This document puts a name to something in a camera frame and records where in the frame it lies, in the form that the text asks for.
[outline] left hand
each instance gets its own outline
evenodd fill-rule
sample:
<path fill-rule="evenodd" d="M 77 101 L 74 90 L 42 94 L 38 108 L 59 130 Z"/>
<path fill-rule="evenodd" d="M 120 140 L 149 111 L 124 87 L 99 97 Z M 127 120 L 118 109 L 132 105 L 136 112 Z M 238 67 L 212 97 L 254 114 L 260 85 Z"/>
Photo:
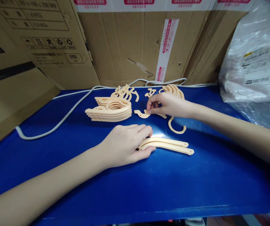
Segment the left hand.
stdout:
<path fill-rule="evenodd" d="M 152 136 L 151 126 L 130 125 L 115 126 L 109 135 L 94 149 L 108 168 L 123 166 L 146 159 L 156 148 L 149 146 L 145 150 L 136 151 L 147 136 Z"/>

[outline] forearm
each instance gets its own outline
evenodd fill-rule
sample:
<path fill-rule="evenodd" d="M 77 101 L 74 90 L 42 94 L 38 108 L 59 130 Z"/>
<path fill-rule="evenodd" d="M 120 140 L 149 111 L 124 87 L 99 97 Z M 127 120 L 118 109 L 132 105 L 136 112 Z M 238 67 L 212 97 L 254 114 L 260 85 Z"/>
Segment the forearm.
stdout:
<path fill-rule="evenodd" d="M 105 169 L 93 149 L 0 195 L 0 225 L 28 225 L 73 188 Z"/>
<path fill-rule="evenodd" d="M 197 119 L 226 135 L 248 151 L 270 163 L 270 129 L 199 105 Z"/>

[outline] warning symbols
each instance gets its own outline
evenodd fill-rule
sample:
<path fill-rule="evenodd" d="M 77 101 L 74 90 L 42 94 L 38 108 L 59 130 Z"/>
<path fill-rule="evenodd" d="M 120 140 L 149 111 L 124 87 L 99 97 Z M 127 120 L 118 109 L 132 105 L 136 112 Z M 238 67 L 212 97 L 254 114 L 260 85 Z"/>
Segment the warning symbols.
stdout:
<path fill-rule="evenodd" d="M 32 37 L 32 40 L 37 45 L 39 49 L 48 49 L 48 47 L 45 45 L 44 41 L 40 37 Z"/>
<path fill-rule="evenodd" d="M 65 44 L 67 45 L 68 49 L 76 49 L 73 41 L 72 41 L 72 38 L 64 38 L 64 41 L 65 41 Z"/>
<path fill-rule="evenodd" d="M 49 49 L 57 49 L 57 46 L 52 38 L 43 38 Z"/>
<path fill-rule="evenodd" d="M 59 49 L 67 49 L 62 38 L 53 38 L 53 40 Z"/>
<path fill-rule="evenodd" d="M 29 49 L 38 49 L 30 37 L 21 37 L 21 39 Z"/>
<path fill-rule="evenodd" d="M 53 37 L 20 37 L 20 38 L 29 49 L 76 50 L 72 38 L 53 38 Z"/>

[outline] wrist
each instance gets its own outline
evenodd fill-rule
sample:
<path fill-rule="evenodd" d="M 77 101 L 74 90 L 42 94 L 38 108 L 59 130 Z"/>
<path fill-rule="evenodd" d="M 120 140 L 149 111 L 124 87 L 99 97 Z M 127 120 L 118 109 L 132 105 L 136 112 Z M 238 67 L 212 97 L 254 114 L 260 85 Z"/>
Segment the wrist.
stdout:
<path fill-rule="evenodd" d="M 98 145 L 83 152 L 79 157 L 81 158 L 82 165 L 90 166 L 97 174 L 109 168 L 105 157 L 100 154 Z"/>

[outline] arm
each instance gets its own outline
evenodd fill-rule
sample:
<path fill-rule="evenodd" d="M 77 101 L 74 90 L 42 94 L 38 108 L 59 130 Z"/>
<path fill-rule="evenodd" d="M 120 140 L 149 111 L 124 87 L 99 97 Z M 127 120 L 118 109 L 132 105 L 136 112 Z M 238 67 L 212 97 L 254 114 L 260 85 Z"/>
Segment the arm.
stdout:
<path fill-rule="evenodd" d="M 0 225 L 28 225 L 76 186 L 111 167 L 148 158 L 156 148 L 135 149 L 150 126 L 116 126 L 105 140 L 62 165 L 0 195 Z"/>
<path fill-rule="evenodd" d="M 162 107 L 157 107 L 155 103 L 158 101 L 162 103 Z M 199 120 L 270 163 L 270 129 L 183 100 L 170 93 L 149 98 L 147 111 L 150 114 L 162 113 Z"/>

